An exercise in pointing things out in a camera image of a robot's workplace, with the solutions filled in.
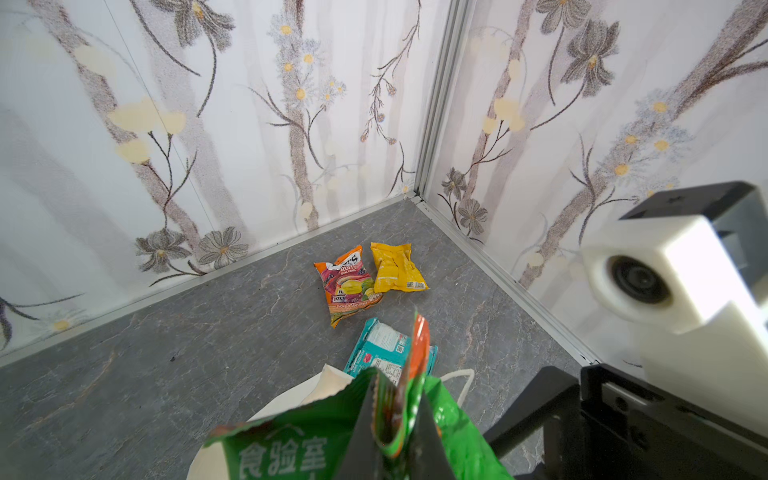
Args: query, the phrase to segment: snack bag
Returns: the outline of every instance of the snack bag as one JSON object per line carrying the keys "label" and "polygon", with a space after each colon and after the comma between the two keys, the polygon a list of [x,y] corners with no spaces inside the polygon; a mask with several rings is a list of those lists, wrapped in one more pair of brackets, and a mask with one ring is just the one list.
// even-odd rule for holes
{"label": "snack bag", "polygon": [[391,247],[384,243],[371,243],[373,261],[376,262],[376,283],[373,291],[384,293],[390,290],[418,292],[429,287],[424,277],[411,261],[411,244]]}
{"label": "snack bag", "polygon": [[[376,444],[385,474],[371,465],[370,475],[360,478],[408,478],[409,462],[419,458],[409,446],[425,396],[457,480],[513,480],[440,379],[427,376],[429,325],[418,314],[412,341],[397,386],[378,369],[365,369],[334,396],[246,424],[216,427],[204,446],[222,443],[229,480],[331,480],[337,478],[358,417],[365,416],[371,435],[366,439]],[[374,401],[366,411],[371,388]]]}
{"label": "snack bag", "polygon": [[[389,325],[380,323],[379,319],[372,318],[363,327],[357,345],[349,356],[344,367],[344,373],[353,377],[370,366],[375,366],[395,385],[400,379],[402,367],[406,364],[408,354],[411,352],[411,337],[403,335]],[[437,347],[429,347],[427,361],[427,375],[435,366]]]}
{"label": "snack bag", "polygon": [[323,279],[333,328],[342,318],[376,305],[383,297],[373,290],[373,278],[362,264],[360,245],[344,253],[336,263],[315,263],[315,268]]}

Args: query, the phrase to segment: yellow flower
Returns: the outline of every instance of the yellow flower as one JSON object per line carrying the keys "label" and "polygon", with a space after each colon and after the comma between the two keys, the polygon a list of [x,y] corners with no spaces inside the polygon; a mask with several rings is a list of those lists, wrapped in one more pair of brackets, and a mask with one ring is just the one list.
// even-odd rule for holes
{"label": "yellow flower", "polygon": [[192,2],[192,12],[194,12],[198,20],[203,21],[203,8],[200,7],[199,3]]}
{"label": "yellow flower", "polygon": [[513,117],[509,121],[510,131],[520,131],[523,129],[524,126],[525,126],[525,120],[523,120],[523,117],[521,117],[520,115]]}
{"label": "yellow flower", "polygon": [[171,135],[179,134],[187,125],[187,116],[180,111],[169,111],[160,114],[160,120],[165,126],[165,131]]}
{"label": "yellow flower", "polygon": [[515,117],[519,117],[518,108],[520,104],[515,100],[507,100],[506,98],[497,98],[493,101],[493,109],[496,112],[496,116],[501,120],[511,121]]}
{"label": "yellow flower", "polygon": [[525,256],[525,259],[528,261],[528,265],[532,267],[544,265],[544,256],[539,252],[531,252]]}
{"label": "yellow flower", "polygon": [[106,53],[90,45],[80,45],[74,52],[78,63],[95,74],[105,77],[114,74],[114,66]]}
{"label": "yellow flower", "polygon": [[121,105],[107,114],[107,118],[123,130],[136,134],[152,131],[159,120],[157,110],[149,97],[144,97],[136,103]]}
{"label": "yellow flower", "polygon": [[299,207],[299,215],[301,215],[304,220],[308,220],[312,216],[313,210],[315,210],[314,205],[310,202],[303,202],[301,207]]}
{"label": "yellow flower", "polygon": [[485,120],[482,121],[482,130],[486,135],[495,132],[496,128],[498,128],[498,119],[485,117]]}
{"label": "yellow flower", "polygon": [[509,65],[507,65],[507,73],[509,73],[509,80],[515,81],[520,76],[520,61],[510,60]]}
{"label": "yellow flower", "polygon": [[131,164],[142,164],[149,160],[147,145],[138,138],[119,144],[115,150],[118,155]]}

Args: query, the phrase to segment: fruit illustration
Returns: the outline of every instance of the fruit illustration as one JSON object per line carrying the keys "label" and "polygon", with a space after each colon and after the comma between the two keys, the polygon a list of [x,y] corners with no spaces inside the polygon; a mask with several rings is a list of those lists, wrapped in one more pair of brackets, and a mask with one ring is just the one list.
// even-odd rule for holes
{"label": "fruit illustration", "polygon": [[341,284],[341,291],[343,291],[345,295],[362,293],[362,283],[359,280],[347,280]]}
{"label": "fruit illustration", "polygon": [[368,289],[373,288],[373,278],[367,278],[362,281],[362,285],[360,286],[362,288],[363,292],[366,292],[366,295],[368,295]]}

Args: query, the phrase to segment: green plastic bag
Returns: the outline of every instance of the green plastic bag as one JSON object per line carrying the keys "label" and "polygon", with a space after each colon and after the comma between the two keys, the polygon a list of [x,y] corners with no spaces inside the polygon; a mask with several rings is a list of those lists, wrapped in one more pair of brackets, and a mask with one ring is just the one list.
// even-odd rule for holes
{"label": "green plastic bag", "polygon": [[456,478],[511,478],[440,380],[425,374],[429,326],[422,316],[416,318],[412,338],[399,387],[379,370],[366,369],[334,396],[235,428],[219,427],[205,446],[222,443],[231,480],[331,479],[373,384],[372,435],[393,478],[407,475],[408,456],[400,454],[408,447],[422,395],[432,407]]}

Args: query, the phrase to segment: tree trunk pattern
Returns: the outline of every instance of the tree trunk pattern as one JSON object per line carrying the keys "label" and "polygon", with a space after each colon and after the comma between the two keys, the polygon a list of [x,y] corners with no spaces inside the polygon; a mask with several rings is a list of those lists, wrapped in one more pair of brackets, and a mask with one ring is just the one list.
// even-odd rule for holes
{"label": "tree trunk pattern", "polygon": [[[0,151],[14,159],[3,164],[2,174],[37,197],[67,233],[88,246],[117,285],[126,290],[143,285],[144,275],[136,268],[134,238],[101,209],[87,185],[45,150],[15,112],[0,111],[0,130]],[[58,290],[45,294],[51,299],[66,296]]]}
{"label": "tree trunk pattern", "polygon": [[[520,59],[520,50],[522,50],[523,44],[525,43],[525,37],[528,35],[528,29],[531,26],[531,15],[533,15],[535,6],[536,2],[534,0],[525,0],[523,5],[520,7],[520,13],[518,14],[518,25],[515,28],[515,33],[512,35],[512,45],[509,49],[509,58],[507,63],[512,60]],[[510,81],[511,79],[509,77],[509,71],[505,67],[504,71],[502,72],[502,77],[498,79],[498,83],[496,84],[496,90],[493,92],[491,104],[488,106],[488,118],[496,117],[493,103],[504,96],[504,94],[507,92]],[[481,131],[480,136],[478,137],[478,143],[475,146],[475,152],[472,154],[472,164],[482,158],[482,155],[485,153],[485,147],[487,144],[488,134],[486,134],[484,131]],[[472,198],[472,194],[475,192],[479,167],[480,165],[478,164],[469,170],[469,181],[467,182],[467,191],[464,194],[465,198]]]}
{"label": "tree trunk pattern", "polygon": [[[124,142],[134,140],[136,135],[132,132],[125,131],[113,124],[107,115],[112,112],[118,103],[114,98],[114,94],[107,83],[107,79],[99,74],[88,70],[85,66],[80,65],[77,59],[74,57],[74,50],[80,45],[89,45],[84,38],[80,36],[75,26],[69,20],[69,15],[64,6],[59,0],[29,0],[29,4],[40,15],[40,19],[43,25],[48,29],[48,32],[56,39],[59,45],[67,52],[72,58],[72,61],[77,65],[78,76],[83,84],[88,97],[91,98],[91,102],[96,109],[99,117],[104,122],[104,126],[112,136],[115,142],[123,144]],[[152,197],[160,209],[165,205],[167,199],[167,191],[162,181],[157,178],[148,165],[145,164],[131,164],[136,176],[141,180],[144,188]],[[192,250],[197,249],[197,245],[200,242],[200,234],[197,232],[197,225],[189,218],[189,215],[182,210],[178,204],[171,201],[167,205],[167,214],[181,229],[181,232],[187,238]]]}
{"label": "tree trunk pattern", "polygon": [[[333,13],[328,8],[321,8],[317,16],[320,44],[327,52],[326,61],[320,65],[319,77],[329,78],[333,73],[331,71],[331,67],[333,66]],[[320,115],[317,120],[315,120],[315,124],[317,125],[320,139],[322,140],[322,143],[319,144],[321,145],[321,149],[319,150],[324,151],[326,142],[333,139],[333,129],[331,128],[331,122],[327,115]],[[327,154],[324,151],[323,154],[320,155],[320,158],[325,159],[326,171],[329,172],[329,174],[323,177],[323,183],[326,186],[326,211],[329,218],[339,218],[341,216],[339,213],[339,199],[336,196],[336,191],[328,188],[328,184],[334,178],[334,176],[342,172],[341,170],[337,170],[336,166],[338,152],[334,151],[331,154]]]}
{"label": "tree trunk pattern", "polygon": [[[297,34],[301,38],[303,36],[304,25],[304,1],[303,0],[284,0],[283,7],[286,12],[294,15],[296,19]],[[296,94],[291,90],[290,86],[283,82],[283,93],[286,98],[291,98]],[[314,191],[310,179],[306,174],[306,158],[304,154],[304,112],[300,108],[286,108],[286,116],[292,121],[295,121],[296,125],[290,125],[288,132],[288,139],[290,145],[290,164],[293,169],[293,180],[296,182],[296,186],[299,188],[299,198],[302,204],[312,205],[312,211],[306,218],[306,227],[312,231],[317,230],[317,209],[315,208]]]}
{"label": "tree trunk pattern", "polygon": [[[179,45],[172,17],[162,12],[161,15],[155,15],[158,10],[150,2],[135,1],[157,39],[175,58],[184,61],[184,49]],[[143,35],[147,49],[153,53],[152,70],[161,88],[165,108],[184,112],[187,116],[186,127],[174,135],[174,140],[181,140],[188,156],[192,157],[194,152],[197,152],[197,162],[192,170],[192,176],[197,180],[196,191],[205,199],[211,213],[219,220],[221,230],[225,227],[235,227],[247,237],[251,248],[254,248],[255,235],[248,234],[232,194],[224,184],[214,141],[204,129],[203,118],[196,116],[200,105],[195,100],[191,82],[193,78],[197,78],[175,65],[169,65],[168,57],[159,50],[149,34],[144,31]]]}
{"label": "tree trunk pattern", "polygon": [[[605,2],[606,0],[594,0],[592,2],[592,8],[589,11],[588,19],[599,18],[603,12]],[[554,57],[551,82],[549,83],[553,91],[561,84],[562,76],[568,69],[572,60],[564,45],[568,45],[571,40],[576,38],[580,33],[581,29],[567,28],[563,34],[561,47]],[[498,161],[494,162],[493,165],[485,166],[485,168],[492,167],[493,173],[490,177],[491,180],[488,184],[485,196],[480,202],[480,204],[488,211],[488,219],[485,221],[487,226],[485,232],[478,235],[478,238],[482,241],[486,241],[493,230],[494,215],[498,205],[502,201],[504,187],[507,184],[507,180],[512,171],[517,167],[518,162],[522,159],[522,156],[526,151],[526,144],[531,137],[530,127],[533,127],[536,124],[537,120],[546,109],[551,108],[551,100],[549,98],[548,90],[548,75],[546,71],[543,71],[531,88],[531,93],[521,107],[521,116],[525,119],[526,126],[523,130],[511,134],[507,146],[507,148],[511,148],[511,151]]]}
{"label": "tree trunk pattern", "polygon": [[[673,112],[673,121],[695,104],[701,97],[701,94],[698,94],[699,89],[711,83],[713,75],[720,72],[730,59],[738,55],[760,33],[766,22],[768,22],[768,2],[766,0],[744,0],[734,10],[709,51],[691,73],[675,87],[668,102],[670,111]],[[634,122],[631,130],[647,132],[646,134],[649,135],[655,133],[655,125],[645,123],[647,121],[638,119]],[[615,144],[608,152],[608,157],[623,157],[632,152],[633,149],[637,149],[637,146]],[[595,172],[591,179],[595,194],[598,196],[611,185],[611,182],[598,172]],[[590,200],[589,190],[583,188],[559,213],[547,231],[547,236],[539,251],[544,257],[544,263],[540,266],[527,265],[525,267],[520,278],[520,284],[524,288],[529,288],[541,276],[547,261],[557,251],[563,236],[570,230],[576,219],[590,207]]]}

